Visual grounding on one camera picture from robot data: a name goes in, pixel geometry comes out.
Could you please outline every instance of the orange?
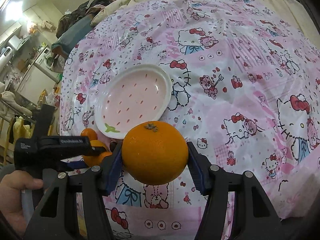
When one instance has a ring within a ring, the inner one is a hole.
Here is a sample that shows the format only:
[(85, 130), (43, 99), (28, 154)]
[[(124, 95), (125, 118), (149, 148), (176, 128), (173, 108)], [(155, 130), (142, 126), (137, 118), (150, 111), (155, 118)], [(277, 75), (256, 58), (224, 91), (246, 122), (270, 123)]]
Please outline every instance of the orange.
[(85, 164), (89, 167), (100, 165), (104, 157), (112, 154), (112, 152), (108, 152), (107, 146), (101, 141), (92, 140), (90, 141), (90, 144), (92, 147), (104, 147), (106, 151), (101, 153), (99, 156), (83, 156)]
[(145, 122), (125, 136), (122, 161), (136, 180), (147, 185), (162, 185), (183, 172), (188, 162), (188, 146), (172, 125)]
[(98, 136), (95, 130), (91, 128), (86, 128), (81, 132), (81, 136), (88, 136), (89, 141), (98, 140)]

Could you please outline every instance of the bright light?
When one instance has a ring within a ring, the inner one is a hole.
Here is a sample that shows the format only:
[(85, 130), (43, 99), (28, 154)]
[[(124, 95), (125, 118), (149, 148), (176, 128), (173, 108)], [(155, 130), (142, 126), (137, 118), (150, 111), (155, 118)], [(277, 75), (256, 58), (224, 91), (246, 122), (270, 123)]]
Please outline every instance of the bright light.
[(10, 2), (7, 5), (5, 20), (18, 21), (22, 17), (22, 2)]
[(0, 8), (4, 4), (5, 0), (0, 0)]

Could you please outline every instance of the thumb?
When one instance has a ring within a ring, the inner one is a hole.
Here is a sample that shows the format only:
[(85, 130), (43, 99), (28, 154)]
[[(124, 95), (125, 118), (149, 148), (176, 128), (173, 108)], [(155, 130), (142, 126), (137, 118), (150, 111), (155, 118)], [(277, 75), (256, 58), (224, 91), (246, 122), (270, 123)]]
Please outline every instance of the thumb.
[(0, 183), (1, 186), (7, 186), (17, 190), (23, 189), (41, 189), (43, 181), (34, 179), (25, 171), (14, 171), (11, 174), (5, 175)]

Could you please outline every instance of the white plate rim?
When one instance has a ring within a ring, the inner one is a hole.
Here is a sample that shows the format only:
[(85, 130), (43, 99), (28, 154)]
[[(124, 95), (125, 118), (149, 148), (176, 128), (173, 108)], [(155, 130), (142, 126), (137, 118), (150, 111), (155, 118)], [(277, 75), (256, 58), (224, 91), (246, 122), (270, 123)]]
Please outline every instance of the white plate rim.
[(112, 80), (107, 82), (105, 84), (103, 91), (99, 93), (100, 95), (98, 96), (98, 99), (97, 99), (97, 106), (95, 107), (96, 112), (94, 114), (94, 119), (99, 131), (102, 132), (105, 136), (113, 139), (124, 139), (124, 137), (127, 135), (128, 132), (125, 132), (125, 133), (124, 132), (120, 132), (120, 133), (105, 132), (106, 130), (105, 123), (108, 123), (108, 122), (106, 122), (106, 119), (102, 118), (103, 99), (108, 94), (109, 88), (111, 88), (120, 79), (122, 79), (126, 75), (130, 75), (134, 72), (141, 71), (141, 70), (153, 71), (154, 73), (157, 73), (160, 76), (162, 76), (164, 78), (165, 86), (167, 90), (162, 106), (159, 108), (158, 114), (153, 118), (153, 120), (150, 120), (150, 121), (158, 121), (162, 116), (162, 114), (164, 113), (164, 111), (167, 109), (167, 106), (171, 100), (171, 94), (172, 94), (172, 82), (169, 74), (161, 67), (153, 64), (141, 64), (138, 66), (133, 66), (131, 68), (128, 68), (123, 72), (117, 74)]

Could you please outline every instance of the pink plate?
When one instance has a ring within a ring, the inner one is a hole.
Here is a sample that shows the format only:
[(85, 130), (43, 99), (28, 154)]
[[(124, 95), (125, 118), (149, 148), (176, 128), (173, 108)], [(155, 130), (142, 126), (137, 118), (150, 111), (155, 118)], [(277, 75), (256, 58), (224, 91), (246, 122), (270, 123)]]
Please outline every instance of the pink plate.
[(157, 121), (171, 99), (169, 75), (159, 66), (143, 64), (116, 75), (100, 94), (95, 116), (98, 129), (123, 139), (133, 127)]

